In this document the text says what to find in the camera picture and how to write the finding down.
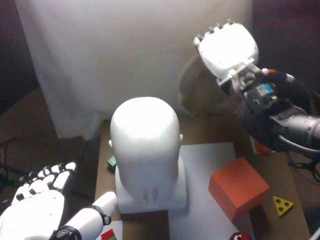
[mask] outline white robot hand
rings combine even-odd
[[[20,178],[20,187],[0,216],[0,240],[48,240],[61,225],[65,197],[74,178],[76,164],[46,166],[39,173]]]

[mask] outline table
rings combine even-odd
[[[212,116],[196,120],[188,116],[179,117],[183,145],[233,142],[236,157],[245,157],[270,185],[262,204],[250,211],[254,235],[257,240],[308,240],[310,233],[300,200],[291,176],[285,153],[260,156],[252,151],[246,130],[235,115]],[[113,154],[110,140],[110,122],[101,127],[99,163],[95,199],[108,191],[116,192],[115,175],[107,170],[106,160]],[[294,208],[279,218],[273,196],[294,203]],[[123,220],[124,240],[168,240],[168,211],[121,215],[117,209],[114,221]]]

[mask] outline yellow triangular block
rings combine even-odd
[[[294,207],[294,203],[285,199],[282,199],[277,196],[273,196],[273,201],[276,207],[276,211],[278,212],[279,217],[282,217],[286,214],[290,209]]]

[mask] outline green block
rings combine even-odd
[[[108,164],[108,167],[111,171],[115,172],[116,171],[116,166],[117,166],[117,162],[116,162],[116,158],[114,155],[112,155],[107,161],[106,163]]]

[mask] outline white backdrop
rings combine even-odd
[[[251,28],[252,0],[16,0],[57,135],[92,138],[124,101],[181,111],[177,78],[193,38],[228,18]]]

